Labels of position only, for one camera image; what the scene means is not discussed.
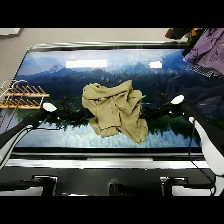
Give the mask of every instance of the clothing pile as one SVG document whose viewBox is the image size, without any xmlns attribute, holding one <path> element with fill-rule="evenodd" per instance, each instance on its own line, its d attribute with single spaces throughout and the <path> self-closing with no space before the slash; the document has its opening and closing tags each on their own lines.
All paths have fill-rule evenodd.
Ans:
<svg viewBox="0 0 224 224">
<path fill-rule="evenodd" d="M 224 78 L 224 28 L 174 28 L 166 37 L 181 39 L 189 33 L 188 47 L 182 52 L 191 70 L 207 77 Z"/>
<path fill-rule="evenodd" d="M 84 87 L 82 105 L 94 115 L 89 122 L 96 134 L 106 137 L 121 131 L 140 144 L 148 135 L 146 120 L 140 117 L 142 98 L 131 80 L 113 88 L 94 83 Z"/>
</svg>

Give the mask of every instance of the beige cloth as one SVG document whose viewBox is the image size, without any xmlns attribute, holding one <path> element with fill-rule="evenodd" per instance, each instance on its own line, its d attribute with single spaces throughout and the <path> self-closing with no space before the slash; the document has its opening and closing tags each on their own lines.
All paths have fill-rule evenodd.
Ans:
<svg viewBox="0 0 224 224">
<path fill-rule="evenodd" d="M 131 80 L 113 88 L 94 83 L 84 87 L 82 104 L 95 116 L 89 121 L 98 135 L 112 136 L 120 130 L 142 143 L 148 135 L 145 119 L 139 118 L 143 97 L 140 90 L 133 90 Z"/>
</svg>

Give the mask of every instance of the white wire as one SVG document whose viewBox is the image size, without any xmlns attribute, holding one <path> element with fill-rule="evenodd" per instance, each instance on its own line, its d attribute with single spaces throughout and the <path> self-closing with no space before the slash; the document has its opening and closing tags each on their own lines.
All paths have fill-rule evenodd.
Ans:
<svg viewBox="0 0 224 224">
<path fill-rule="evenodd" d="M 6 82 L 9 82 L 9 81 L 14 82 L 14 83 L 12 84 L 12 87 L 9 87 L 8 89 L 6 89 L 6 90 L 1 94 L 0 98 L 1 98 L 2 96 L 4 96 L 5 93 L 7 93 L 9 90 L 13 90 L 15 84 L 20 83 L 20 82 L 26 82 L 26 83 L 28 83 L 26 80 L 8 79 L 8 80 L 6 80 L 5 82 L 3 82 L 2 86 L 0 87 L 0 89 L 4 89 L 4 85 L 5 85 L 5 83 L 6 83 Z"/>
</svg>

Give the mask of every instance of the white floor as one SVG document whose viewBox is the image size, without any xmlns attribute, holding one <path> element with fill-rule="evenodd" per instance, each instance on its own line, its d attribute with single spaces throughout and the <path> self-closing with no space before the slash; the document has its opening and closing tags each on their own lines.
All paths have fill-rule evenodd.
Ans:
<svg viewBox="0 0 224 224">
<path fill-rule="evenodd" d="M 25 28 L 20 37 L 0 39 L 0 84 L 14 77 L 26 49 L 31 44 L 173 41 L 165 37 L 167 30 L 168 28 Z"/>
</svg>

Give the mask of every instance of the mountain landscape image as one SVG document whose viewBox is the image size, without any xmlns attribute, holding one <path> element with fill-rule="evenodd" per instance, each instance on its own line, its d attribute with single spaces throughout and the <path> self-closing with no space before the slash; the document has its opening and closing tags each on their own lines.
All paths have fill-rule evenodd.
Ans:
<svg viewBox="0 0 224 224">
<path fill-rule="evenodd" d="M 181 49 L 82 50 L 30 52 L 26 55 L 17 80 L 40 85 L 51 95 L 49 101 L 60 109 L 65 106 L 76 111 L 81 108 L 83 88 L 90 83 L 114 87 L 132 80 L 133 88 L 146 97 L 143 105 L 159 107 L 177 95 L 184 95 L 215 125 L 224 129 L 224 79 L 204 77 L 190 70 L 183 61 Z M 66 61 L 107 60 L 104 68 L 66 68 Z M 160 61 L 162 68 L 150 68 L 149 63 Z M 18 110 L 11 127 L 30 111 Z M 149 135 L 140 145 L 122 133 L 101 138 L 88 122 L 75 126 L 68 121 L 46 121 L 45 128 L 59 131 L 31 131 L 17 146 L 21 147 L 188 147 L 192 125 L 183 117 L 164 116 L 148 122 Z M 197 133 L 192 146 L 200 146 Z"/>
</svg>

